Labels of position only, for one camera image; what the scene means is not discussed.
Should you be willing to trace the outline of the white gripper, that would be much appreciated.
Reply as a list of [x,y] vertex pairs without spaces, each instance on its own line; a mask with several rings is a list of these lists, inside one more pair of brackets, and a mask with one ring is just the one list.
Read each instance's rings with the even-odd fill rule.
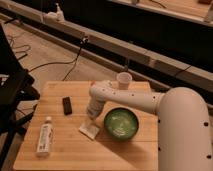
[[91,119],[96,119],[103,111],[104,102],[91,98],[87,106],[87,114]]

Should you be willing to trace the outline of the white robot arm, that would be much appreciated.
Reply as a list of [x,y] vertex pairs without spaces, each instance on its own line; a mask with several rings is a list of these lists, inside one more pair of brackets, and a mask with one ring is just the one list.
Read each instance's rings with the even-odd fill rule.
[[109,81],[89,88],[87,112],[97,118],[112,101],[158,116],[159,171],[213,171],[211,128],[207,105],[186,87],[165,93],[118,90]]

